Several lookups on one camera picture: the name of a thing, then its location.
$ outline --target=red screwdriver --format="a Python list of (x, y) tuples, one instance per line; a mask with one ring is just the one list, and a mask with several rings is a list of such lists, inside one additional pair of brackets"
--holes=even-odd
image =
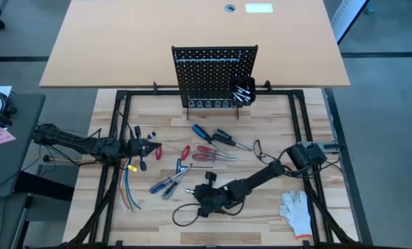
[(215, 156), (215, 155), (217, 155), (217, 156), (225, 156), (225, 157), (231, 158), (231, 159), (236, 159), (236, 157), (229, 156), (229, 155), (227, 155), (227, 154), (224, 154), (224, 153), (221, 153), (221, 152), (219, 152), (219, 151), (216, 151), (215, 149), (211, 149), (211, 148), (209, 148), (209, 147), (202, 146), (202, 145), (197, 146), (197, 150), (198, 150), (199, 152), (204, 153), (204, 154), (209, 154), (210, 156)]
[(224, 156), (217, 157), (216, 155), (210, 154), (194, 154), (192, 155), (192, 159), (201, 162), (211, 161), (214, 162), (215, 160), (224, 160), (224, 161), (236, 161), (235, 158), (226, 158)]

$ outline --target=screwdriver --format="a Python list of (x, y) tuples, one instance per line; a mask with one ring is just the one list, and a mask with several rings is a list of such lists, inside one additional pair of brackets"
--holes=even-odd
[(163, 200), (167, 200), (169, 199), (169, 197), (171, 197), (172, 193), (174, 192), (174, 190), (176, 189), (178, 183), (180, 182), (181, 178), (183, 178), (183, 176), (186, 174), (186, 172), (191, 168), (191, 165), (187, 167), (187, 169), (183, 170), (181, 172), (181, 175), (177, 178), (177, 180), (174, 181), (174, 183), (172, 183), (171, 186), (169, 186), (167, 188), (167, 190), (162, 194), (162, 199)]
[(215, 133), (222, 135), (223, 137), (226, 137), (227, 139), (234, 141), (236, 144), (247, 148), (246, 150), (248, 151), (252, 151), (252, 148), (249, 145), (245, 145), (242, 142), (238, 141), (237, 139), (234, 139), (231, 135), (229, 135), (228, 133), (225, 133), (223, 130), (217, 129)]
[(213, 137), (215, 140), (217, 140), (217, 141), (219, 141), (219, 142), (222, 142), (222, 143), (224, 143), (224, 144), (226, 144), (226, 145), (237, 146), (238, 148), (241, 148), (241, 149), (244, 149), (244, 150), (249, 151), (248, 148), (243, 147), (243, 146), (235, 143), (234, 141), (230, 140), (229, 138), (227, 138), (227, 137), (225, 137), (225, 136), (223, 136), (223, 135), (221, 135), (221, 134), (215, 133), (212, 137)]
[(172, 180), (175, 179), (175, 177), (183, 174), (183, 172), (185, 171), (183, 170), (180, 173), (176, 174), (175, 176), (168, 176), (165, 180), (159, 181), (157, 184), (155, 184), (149, 189), (149, 192), (151, 194), (155, 194), (156, 192), (159, 192), (160, 190), (164, 189), (168, 184), (172, 183)]
[(224, 158), (221, 156), (220, 158), (217, 158), (215, 155), (208, 155), (208, 154), (194, 154), (192, 155), (192, 159), (196, 161), (201, 161), (201, 162), (215, 162), (216, 160), (224, 160), (224, 161), (236, 161), (236, 158)]
[(221, 153), (221, 152), (218, 152), (218, 151), (216, 151), (216, 150), (214, 150), (214, 149), (211, 149), (211, 148), (209, 148), (209, 147), (202, 146), (202, 145), (197, 146), (197, 150), (198, 150), (199, 152), (203, 152), (204, 154), (225, 156), (225, 157), (227, 157), (227, 158), (236, 159), (236, 157), (228, 156), (228, 155), (226, 155), (226, 154), (223, 154), (223, 153)]
[(221, 152), (223, 152), (226, 155), (229, 155), (224, 149), (221, 149), (214, 140), (212, 140), (211, 136), (209, 136), (209, 134), (202, 129), (201, 127), (199, 127), (197, 124), (194, 124), (192, 126), (192, 129), (195, 131), (195, 133), (197, 133), (197, 135), (199, 135), (202, 139), (206, 140), (208, 143), (213, 144), (217, 149), (219, 149)]

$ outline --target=screwdriver shaft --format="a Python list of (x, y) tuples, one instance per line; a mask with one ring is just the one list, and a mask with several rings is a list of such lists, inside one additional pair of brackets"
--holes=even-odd
[(221, 152), (223, 152), (224, 154), (230, 156), (229, 153), (227, 153), (224, 149), (221, 149), (221, 148), (217, 145), (216, 142), (211, 141), (211, 143), (212, 143), (217, 149), (219, 149)]

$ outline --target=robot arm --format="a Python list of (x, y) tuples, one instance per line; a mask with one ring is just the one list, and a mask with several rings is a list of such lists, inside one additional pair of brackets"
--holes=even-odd
[(139, 156), (140, 168), (146, 171), (144, 158), (162, 144), (141, 139), (139, 126), (135, 127), (135, 135), (137, 138), (131, 138), (127, 142), (115, 138), (83, 138), (61, 131), (53, 124), (42, 124), (35, 129), (32, 139), (39, 145), (61, 145), (71, 148), (110, 165), (116, 164), (123, 158)]

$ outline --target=work glove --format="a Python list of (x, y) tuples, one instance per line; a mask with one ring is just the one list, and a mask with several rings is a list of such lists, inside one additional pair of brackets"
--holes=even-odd
[(283, 205), (280, 206), (279, 215), (288, 221), (294, 230), (295, 239), (311, 237), (310, 215), (308, 210), (308, 197), (304, 191), (289, 191), (281, 195)]

